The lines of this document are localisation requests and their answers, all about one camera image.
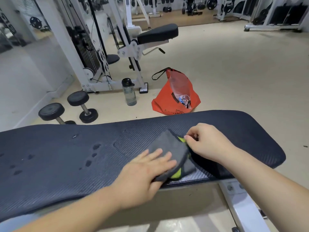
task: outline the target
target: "black strap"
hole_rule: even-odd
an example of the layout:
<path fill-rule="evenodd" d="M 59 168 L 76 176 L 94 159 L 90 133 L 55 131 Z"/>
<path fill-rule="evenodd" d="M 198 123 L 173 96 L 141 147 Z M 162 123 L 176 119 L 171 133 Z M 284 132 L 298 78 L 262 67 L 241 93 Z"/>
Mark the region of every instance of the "black strap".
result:
<path fill-rule="evenodd" d="M 170 68 L 170 67 L 164 68 L 164 69 L 162 69 L 161 71 L 159 71 L 159 72 L 157 72 L 157 73 L 153 74 L 151 78 L 152 78 L 153 80 L 157 80 L 157 79 L 159 79 L 159 78 L 163 75 L 163 73 L 167 71 L 167 69 L 171 69 L 171 68 Z M 154 75 L 156 75 L 156 74 L 158 74 L 158 73 L 160 73 L 160 72 L 162 72 L 162 74 L 161 74 L 161 75 L 159 75 L 159 77 L 158 77 L 158 78 L 154 79 Z"/>

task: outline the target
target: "clear water bottle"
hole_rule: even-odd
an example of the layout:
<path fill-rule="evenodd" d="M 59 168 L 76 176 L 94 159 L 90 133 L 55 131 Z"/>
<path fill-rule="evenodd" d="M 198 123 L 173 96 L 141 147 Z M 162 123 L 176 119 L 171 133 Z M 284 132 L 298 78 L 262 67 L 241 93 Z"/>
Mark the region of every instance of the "clear water bottle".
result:
<path fill-rule="evenodd" d="M 122 89 L 125 94 L 126 103 L 129 106 L 134 106 L 137 103 L 134 85 L 130 78 L 124 78 L 122 81 Z"/>

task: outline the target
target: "drawstring bag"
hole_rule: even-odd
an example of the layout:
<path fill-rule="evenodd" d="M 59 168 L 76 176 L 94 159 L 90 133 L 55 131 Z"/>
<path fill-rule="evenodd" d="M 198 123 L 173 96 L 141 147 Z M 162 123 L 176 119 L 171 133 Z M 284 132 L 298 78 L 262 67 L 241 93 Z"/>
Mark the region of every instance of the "drawstring bag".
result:
<path fill-rule="evenodd" d="M 153 80 L 159 79 L 166 72 L 168 81 L 153 101 L 152 109 L 165 115 L 189 113 L 200 103 L 200 98 L 193 90 L 192 83 L 180 71 L 170 67 L 152 75 Z"/>

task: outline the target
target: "black seat pad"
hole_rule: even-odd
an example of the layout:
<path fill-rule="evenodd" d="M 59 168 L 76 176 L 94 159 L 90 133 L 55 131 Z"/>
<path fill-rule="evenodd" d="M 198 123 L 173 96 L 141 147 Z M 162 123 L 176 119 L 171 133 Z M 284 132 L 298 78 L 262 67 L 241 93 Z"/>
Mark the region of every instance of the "black seat pad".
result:
<path fill-rule="evenodd" d="M 178 36 L 178 26 L 170 23 L 161 27 L 156 27 L 137 36 L 139 44 L 165 41 Z"/>
<path fill-rule="evenodd" d="M 216 126 L 237 147 L 275 168 L 286 156 L 248 114 L 212 110 L 99 125 L 34 125 L 0 132 L 0 222 L 110 185 L 122 167 L 164 130 L 183 137 L 197 123 Z M 233 176 L 192 153 L 196 172 L 165 187 Z"/>

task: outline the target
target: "hand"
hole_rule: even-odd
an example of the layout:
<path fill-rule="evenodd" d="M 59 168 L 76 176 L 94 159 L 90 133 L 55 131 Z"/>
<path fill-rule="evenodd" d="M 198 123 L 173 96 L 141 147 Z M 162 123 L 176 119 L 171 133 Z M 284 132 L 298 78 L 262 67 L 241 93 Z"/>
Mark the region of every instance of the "hand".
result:
<path fill-rule="evenodd" d="M 152 180 L 176 166 L 176 160 L 171 160 L 172 154 L 157 158 L 162 149 L 148 154 L 148 150 L 126 164 L 118 178 L 111 185 L 121 209 L 131 208 L 150 201 L 163 182 Z"/>
<path fill-rule="evenodd" d="M 184 138 L 195 153 L 219 163 L 236 148 L 215 126 L 203 123 L 190 128 Z"/>

